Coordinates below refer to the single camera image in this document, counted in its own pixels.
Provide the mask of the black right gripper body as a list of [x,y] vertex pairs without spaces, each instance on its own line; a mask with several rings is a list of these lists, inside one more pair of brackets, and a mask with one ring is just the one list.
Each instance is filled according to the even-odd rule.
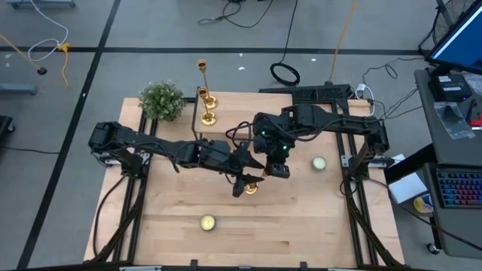
[[268,163],[284,164],[292,148],[292,140],[286,136],[281,115],[257,113],[253,119],[254,151],[265,154]]

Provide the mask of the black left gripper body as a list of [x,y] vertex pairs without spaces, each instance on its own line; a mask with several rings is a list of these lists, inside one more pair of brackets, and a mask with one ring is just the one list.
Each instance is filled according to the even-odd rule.
[[228,175],[243,173],[240,159],[230,152],[230,145],[226,141],[205,142],[200,147],[199,166]]

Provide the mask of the short gold candlestick holder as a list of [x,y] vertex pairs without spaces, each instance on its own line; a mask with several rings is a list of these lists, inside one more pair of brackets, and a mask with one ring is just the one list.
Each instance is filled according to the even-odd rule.
[[[267,175],[264,172],[264,169],[261,170],[261,174],[258,177],[262,177],[263,179],[265,179],[267,177]],[[247,193],[247,194],[256,193],[258,188],[259,188],[259,183],[260,182],[252,183],[252,184],[245,184],[244,192]]]

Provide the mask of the medium gold candlestick holder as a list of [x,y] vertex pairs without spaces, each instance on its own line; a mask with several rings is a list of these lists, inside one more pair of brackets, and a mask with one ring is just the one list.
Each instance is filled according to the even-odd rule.
[[217,117],[216,117],[215,112],[213,111],[213,109],[207,109],[205,107],[204,107],[204,109],[205,109],[205,111],[202,113],[202,115],[200,117],[202,124],[205,125],[205,126],[214,125],[217,121]]

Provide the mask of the tall gold candlestick holder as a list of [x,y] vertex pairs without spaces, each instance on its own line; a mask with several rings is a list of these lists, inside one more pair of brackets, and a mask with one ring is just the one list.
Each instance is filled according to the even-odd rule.
[[197,91],[197,93],[200,96],[200,98],[203,100],[205,108],[207,109],[216,108],[218,105],[218,101],[213,95],[210,94],[209,87],[207,84],[207,79],[206,79],[207,62],[204,59],[200,59],[197,61],[197,67],[203,76],[203,82],[204,82],[204,86],[201,87]]

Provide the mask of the raised wooden shelf black legs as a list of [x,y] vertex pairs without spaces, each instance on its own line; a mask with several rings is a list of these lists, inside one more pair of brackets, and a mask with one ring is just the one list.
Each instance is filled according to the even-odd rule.
[[243,121],[251,123],[258,112],[279,115],[281,109],[292,105],[291,94],[281,93],[232,93],[214,92],[218,106],[210,109],[215,113],[215,124],[206,126],[201,122],[201,115],[206,112],[203,100],[195,96],[194,108],[189,109],[191,132],[195,139],[222,140],[234,145],[225,135],[226,131],[237,127]]

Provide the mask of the small artificial potted plant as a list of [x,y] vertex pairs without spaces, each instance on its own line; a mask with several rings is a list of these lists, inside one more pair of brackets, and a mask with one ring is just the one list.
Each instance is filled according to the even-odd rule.
[[184,93],[171,81],[149,84],[139,93],[139,107],[152,120],[172,122],[185,106]]

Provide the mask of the white box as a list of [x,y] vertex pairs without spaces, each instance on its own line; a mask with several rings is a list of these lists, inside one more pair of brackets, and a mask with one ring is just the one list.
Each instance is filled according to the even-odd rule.
[[422,193],[426,193],[428,188],[422,179],[414,172],[389,185],[392,198],[397,204],[408,201]]

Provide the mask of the yellow and blue object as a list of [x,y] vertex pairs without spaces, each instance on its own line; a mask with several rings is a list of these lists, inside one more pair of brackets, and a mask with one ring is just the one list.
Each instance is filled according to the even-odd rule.
[[429,214],[434,211],[432,198],[429,193],[417,196],[413,200],[413,207],[422,214]]

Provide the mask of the grey desk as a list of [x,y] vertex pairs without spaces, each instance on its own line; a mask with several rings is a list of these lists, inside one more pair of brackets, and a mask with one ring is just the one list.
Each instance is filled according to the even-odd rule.
[[482,166],[482,129],[476,129],[472,139],[451,139],[434,109],[435,100],[429,88],[429,72],[416,70],[414,77],[432,143],[410,155],[410,158],[416,158],[422,163]]

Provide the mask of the small black computer box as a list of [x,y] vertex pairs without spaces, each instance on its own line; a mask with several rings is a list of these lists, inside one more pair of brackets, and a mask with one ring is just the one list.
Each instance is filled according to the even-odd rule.
[[472,96],[472,90],[461,74],[433,76],[429,88],[436,102],[463,102]]

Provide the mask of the backlit rainbow keyboard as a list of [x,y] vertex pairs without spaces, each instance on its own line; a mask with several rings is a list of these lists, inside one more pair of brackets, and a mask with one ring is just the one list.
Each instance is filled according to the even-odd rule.
[[437,168],[435,186],[446,209],[482,209],[482,169]]

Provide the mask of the grey desk foot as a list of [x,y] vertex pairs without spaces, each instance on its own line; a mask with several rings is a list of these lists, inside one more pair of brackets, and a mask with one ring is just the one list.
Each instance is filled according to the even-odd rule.
[[0,93],[36,95],[37,87],[32,84],[0,84]]

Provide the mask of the grey rolling cart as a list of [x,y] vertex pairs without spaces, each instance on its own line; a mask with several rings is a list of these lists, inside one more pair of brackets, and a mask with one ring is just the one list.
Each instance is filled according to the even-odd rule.
[[434,207],[432,234],[435,245],[452,257],[482,259],[482,209],[446,209],[441,205],[435,186],[437,168],[463,168],[462,166],[442,166],[427,163],[423,166],[423,175]]

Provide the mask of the black caster base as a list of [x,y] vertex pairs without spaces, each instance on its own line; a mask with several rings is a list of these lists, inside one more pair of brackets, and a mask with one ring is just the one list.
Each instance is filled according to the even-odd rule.
[[12,117],[0,115],[0,137],[7,133],[13,133],[15,129]]

